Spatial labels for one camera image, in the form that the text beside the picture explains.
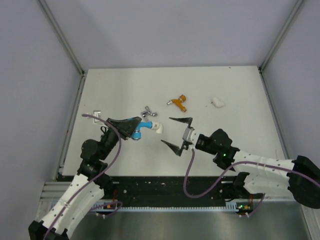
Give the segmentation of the white elbow pipe fitting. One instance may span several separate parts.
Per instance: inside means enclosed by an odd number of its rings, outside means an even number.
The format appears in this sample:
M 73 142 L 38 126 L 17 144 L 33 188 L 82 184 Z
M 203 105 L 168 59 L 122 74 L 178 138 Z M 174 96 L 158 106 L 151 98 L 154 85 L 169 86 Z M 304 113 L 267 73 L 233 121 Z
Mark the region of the white elbow pipe fitting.
M 151 130 L 155 131 L 156 134 L 162 134 L 164 132 L 164 126 L 160 122 L 152 121 Z

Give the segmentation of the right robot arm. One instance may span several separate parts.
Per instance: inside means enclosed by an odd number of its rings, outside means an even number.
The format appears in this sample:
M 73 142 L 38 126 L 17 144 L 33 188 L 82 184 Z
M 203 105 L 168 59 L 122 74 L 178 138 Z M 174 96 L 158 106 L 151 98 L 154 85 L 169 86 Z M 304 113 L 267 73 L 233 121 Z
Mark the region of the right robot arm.
M 182 145 L 164 141 L 177 156 L 191 149 L 194 154 L 202 151 L 214 156 L 213 162 L 225 173 L 237 173 L 233 192 L 239 198 L 249 194 L 292 197 L 311 209 L 320 207 L 320 169 L 308 158 L 298 155 L 295 159 L 278 159 L 254 155 L 232 146 L 232 140 L 221 128 L 206 136 L 191 126 L 191 117 L 176 118 L 187 124 Z

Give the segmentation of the white elbow fitting far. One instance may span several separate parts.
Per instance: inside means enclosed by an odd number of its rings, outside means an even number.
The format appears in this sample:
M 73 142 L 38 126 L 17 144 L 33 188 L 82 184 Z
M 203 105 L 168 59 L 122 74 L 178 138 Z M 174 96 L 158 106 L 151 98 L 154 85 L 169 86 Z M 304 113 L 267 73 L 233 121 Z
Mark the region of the white elbow fitting far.
M 211 104 L 213 106 L 215 106 L 216 108 L 223 108 L 225 106 L 225 103 L 222 100 L 220 100 L 219 98 L 217 98 L 217 97 L 214 97 L 211 100 Z

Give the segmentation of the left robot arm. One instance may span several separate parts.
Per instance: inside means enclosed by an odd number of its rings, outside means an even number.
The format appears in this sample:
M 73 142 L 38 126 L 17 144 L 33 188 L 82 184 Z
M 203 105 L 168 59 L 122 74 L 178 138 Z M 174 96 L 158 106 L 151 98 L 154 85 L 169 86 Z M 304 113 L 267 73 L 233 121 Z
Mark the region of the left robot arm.
M 115 146 L 130 139 L 142 119 L 138 116 L 123 120 L 108 118 L 100 129 L 100 140 L 87 139 L 81 146 L 82 159 L 69 187 L 52 209 L 28 227 L 32 240 L 69 240 L 78 224 L 101 198 L 109 198 L 114 191 L 106 174 L 110 164 L 105 159 Z

